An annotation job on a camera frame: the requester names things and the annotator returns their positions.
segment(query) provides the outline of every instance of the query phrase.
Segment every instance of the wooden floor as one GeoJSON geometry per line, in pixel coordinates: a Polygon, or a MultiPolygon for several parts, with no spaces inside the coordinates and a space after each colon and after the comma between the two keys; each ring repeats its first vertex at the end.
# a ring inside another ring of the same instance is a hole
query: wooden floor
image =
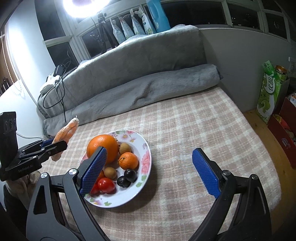
{"type": "Polygon", "coordinates": [[[244,116],[269,152],[281,183],[281,201],[275,210],[271,212],[272,229],[273,232],[275,232],[280,227],[285,228],[283,226],[288,226],[287,223],[295,222],[296,170],[292,169],[282,147],[267,128],[267,125],[259,118],[259,116],[256,115],[255,111],[248,111],[244,114],[244,116]]]}

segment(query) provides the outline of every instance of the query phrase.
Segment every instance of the checkered blanket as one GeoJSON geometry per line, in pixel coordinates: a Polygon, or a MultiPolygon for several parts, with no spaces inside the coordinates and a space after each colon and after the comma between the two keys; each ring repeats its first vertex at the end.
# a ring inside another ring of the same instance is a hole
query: checkered blanket
{"type": "MultiPolygon", "coordinates": [[[[98,134],[134,130],[148,142],[152,170],[142,191],[127,204],[103,209],[88,204],[111,240],[188,240],[209,212],[209,195],[192,164],[192,151],[201,147],[220,168],[234,175],[256,173],[270,210],[281,198],[279,179],[263,143],[233,101],[219,88],[168,99],[78,127],[58,162],[47,161],[50,175],[78,167],[87,144],[98,134]]],[[[66,199],[61,200],[75,229],[66,199]]],[[[221,228],[227,230],[238,195],[221,228]]]]}

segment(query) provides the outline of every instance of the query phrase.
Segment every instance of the red box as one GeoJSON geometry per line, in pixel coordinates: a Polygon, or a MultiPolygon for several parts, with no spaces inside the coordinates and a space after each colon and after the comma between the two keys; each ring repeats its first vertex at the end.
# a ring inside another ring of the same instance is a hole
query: red box
{"type": "MultiPolygon", "coordinates": [[[[296,134],[296,107],[286,98],[279,115],[287,122],[288,126],[296,134]]],[[[268,122],[268,129],[272,132],[277,139],[283,150],[285,151],[290,164],[296,168],[296,146],[285,129],[272,115],[268,122]]]]}

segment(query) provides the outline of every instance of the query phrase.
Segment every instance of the can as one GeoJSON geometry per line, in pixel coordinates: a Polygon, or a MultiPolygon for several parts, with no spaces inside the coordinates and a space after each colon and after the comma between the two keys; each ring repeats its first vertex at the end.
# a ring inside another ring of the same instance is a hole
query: can
{"type": "Polygon", "coordinates": [[[284,67],[277,65],[276,73],[278,74],[281,81],[285,81],[287,79],[287,70],[284,67]]]}

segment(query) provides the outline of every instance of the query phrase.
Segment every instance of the tripod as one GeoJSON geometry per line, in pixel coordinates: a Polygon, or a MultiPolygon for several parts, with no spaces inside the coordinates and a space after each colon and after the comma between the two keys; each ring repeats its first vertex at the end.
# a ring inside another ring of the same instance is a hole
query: tripod
{"type": "Polygon", "coordinates": [[[106,17],[106,13],[105,14],[103,14],[103,13],[98,14],[99,29],[97,28],[97,26],[94,22],[96,29],[98,31],[98,36],[95,36],[94,32],[91,33],[92,34],[91,36],[93,38],[95,38],[96,41],[98,41],[100,48],[102,50],[102,54],[107,52],[104,31],[105,31],[107,38],[108,38],[113,49],[119,45],[119,43],[116,40],[113,33],[110,32],[110,30],[107,26],[107,23],[105,22],[105,17],[106,17]]]}

